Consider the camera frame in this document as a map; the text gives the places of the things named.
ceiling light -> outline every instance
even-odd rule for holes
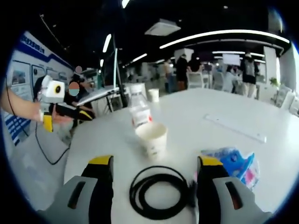
[[[252,56],[259,56],[259,57],[265,57],[265,55],[257,54],[257,53],[250,53]]]
[[[129,3],[130,0],[122,0],[121,4],[122,7],[125,8],[127,6],[127,4]]]
[[[161,63],[161,62],[163,62],[163,61],[165,61],[165,60],[164,60],[164,59],[161,59],[161,60],[156,61],[155,63],[156,63],[156,64],[159,64],[159,63]]]
[[[245,52],[243,51],[213,51],[213,54],[241,54],[244,55]]]
[[[172,41],[170,43],[164,44],[164,45],[160,46],[160,49],[167,48],[173,44],[180,43],[183,41],[188,41],[188,40],[191,40],[194,38],[210,36],[210,35],[217,35],[217,34],[257,34],[257,35],[269,36],[269,37],[284,41],[286,43],[290,43],[289,40],[287,40],[281,36],[278,36],[275,34],[270,34],[270,33],[263,32],[263,31],[256,31],[256,30],[249,30],[249,29],[228,29],[228,30],[211,31],[211,32],[206,32],[206,33],[202,33],[202,34],[187,36],[187,37],[178,39],[176,41]]]
[[[139,59],[145,57],[146,55],[148,55],[148,54],[143,54],[143,55],[141,55],[141,56],[135,58],[132,62],[136,62],[136,61],[138,61]]]
[[[111,39],[111,34],[108,34],[104,43],[103,53],[106,53],[110,39]]]
[[[265,62],[265,61],[262,61],[262,60],[257,60],[257,59],[255,59],[254,61],[255,61],[255,62],[259,62],[259,63],[264,63],[264,64],[266,64],[266,62]]]

black cable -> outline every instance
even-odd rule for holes
[[[48,157],[46,156],[45,152],[43,151],[42,147],[41,147],[41,144],[39,143],[39,140],[38,140],[38,137],[37,137],[37,123],[36,123],[36,141],[37,141],[37,144],[39,146],[39,148],[41,149],[41,152],[42,154],[44,155],[44,157],[46,158],[46,160],[48,161],[49,164],[51,165],[56,165],[60,160],[61,158],[63,157],[63,155],[66,153],[67,150],[70,149],[70,147],[68,147],[62,154],[61,156],[58,158],[58,160],[56,160],[55,162],[51,162]]]
[[[165,168],[165,169],[172,170],[173,172],[178,174],[180,178],[170,174],[156,174],[156,175],[146,177],[135,184],[135,181],[138,178],[138,176],[144,171],[151,168]],[[155,209],[149,206],[149,204],[145,201],[145,192],[157,182],[168,182],[180,192],[181,196],[177,204],[171,206],[168,209]],[[138,190],[139,190],[138,199],[141,208],[138,207],[136,203],[136,196]],[[143,169],[136,175],[136,177],[134,178],[130,186],[129,197],[130,197],[130,203],[133,209],[137,213],[139,213],[143,217],[152,220],[163,220],[177,215],[187,205],[191,192],[192,191],[189,190],[188,188],[186,179],[178,171],[165,166],[152,166]]]
[[[7,98],[8,98],[8,102],[9,102],[9,105],[10,105],[10,108],[11,108],[11,111],[13,112],[13,115],[16,117],[15,113],[14,113],[14,110],[13,110],[13,107],[11,105],[11,102],[10,102],[10,98],[9,98],[9,93],[8,93],[8,84],[7,84],[7,79],[6,79],[6,90],[7,90]],[[23,126],[20,124],[19,120],[17,119],[17,122],[18,124],[21,126],[21,129],[22,131],[26,134],[27,137],[29,137],[29,135],[27,134],[27,132],[24,130]],[[38,137],[37,137],[37,132],[36,132],[36,141],[37,141],[37,144],[42,152],[42,154],[44,155],[44,157],[46,158],[46,160],[49,162],[49,164],[51,165],[56,165],[60,160],[61,158],[63,157],[63,155],[66,153],[67,150],[70,149],[70,147],[68,147],[62,154],[61,156],[58,158],[58,160],[56,162],[51,162],[48,157],[46,156],[46,154],[44,153],[42,147],[41,147],[41,144],[39,143],[39,140],[38,140]]]

display board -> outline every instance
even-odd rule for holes
[[[240,66],[240,56],[234,54],[223,54],[223,63],[229,65],[238,65]]]
[[[73,75],[73,68],[62,58],[51,52],[29,32],[25,32],[17,44],[7,70],[7,85],[22,99],[33,100],[33,86],[39,77],[50,75],[55,80],[66,83]],[[29,134],[30,120],[4,112],[4,120],[17,145]]]

paper cup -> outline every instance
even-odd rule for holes
[[[150,122],[136,128],[136,135],[141,140],[147,156],[159,160],[166,153],[167,128],[161,123]]]
[[[148,92],[151,102],[159,102],[159,89],[150,89]]]

air vent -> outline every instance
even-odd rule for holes
[[[145,35],[167,36],[180,29],[181,27],[178,27],[175,22],[160,19],[159,22],[155,23],[148,31],[145,32]]]

